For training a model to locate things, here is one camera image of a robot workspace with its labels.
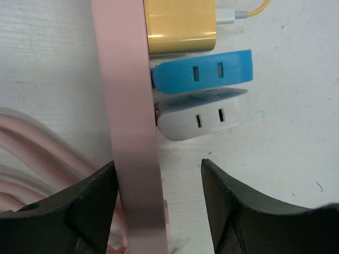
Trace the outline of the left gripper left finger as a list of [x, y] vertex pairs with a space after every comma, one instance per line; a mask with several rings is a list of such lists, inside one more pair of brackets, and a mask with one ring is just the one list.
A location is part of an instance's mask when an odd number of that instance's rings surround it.
[[17, 212], [1, 213], [1, 253], [106, 253], [118, 194], [113, 162]]

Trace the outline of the white adapter plug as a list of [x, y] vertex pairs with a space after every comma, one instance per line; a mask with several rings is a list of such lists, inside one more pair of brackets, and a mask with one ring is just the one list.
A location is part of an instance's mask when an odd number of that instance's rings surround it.
[[170, 141], [183, 141], [228, 129], [249, 120], [249, 92], [213, 88], [180, 95], [155, 106], [160, 133]]

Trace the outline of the yellow plug charger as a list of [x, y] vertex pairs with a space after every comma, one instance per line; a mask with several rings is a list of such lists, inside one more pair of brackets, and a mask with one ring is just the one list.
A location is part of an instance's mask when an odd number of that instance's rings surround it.
[[144, 8], [150, 55], [214, 49], [214, 0], [145, 0]]

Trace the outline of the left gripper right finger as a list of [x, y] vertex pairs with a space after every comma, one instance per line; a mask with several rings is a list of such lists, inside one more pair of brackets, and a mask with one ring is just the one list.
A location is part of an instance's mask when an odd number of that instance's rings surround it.
[[338, 204], [318, 208], [267, 196], [201, 161], [215, 253], [338, 253]]

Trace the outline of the pink long power strip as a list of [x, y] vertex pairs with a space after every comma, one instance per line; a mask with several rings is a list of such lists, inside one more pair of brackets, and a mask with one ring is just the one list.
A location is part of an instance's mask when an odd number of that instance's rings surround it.
[[143, 1], [91, 1], [130, 253], [168, 253]]

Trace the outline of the blue plug adapter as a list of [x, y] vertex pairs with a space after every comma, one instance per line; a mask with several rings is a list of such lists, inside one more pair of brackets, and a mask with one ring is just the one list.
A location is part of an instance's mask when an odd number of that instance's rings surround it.
[[152, 85], [164, 94], [188, 93], [253, 80], [251, 50], [167, 61], [151, 71]]

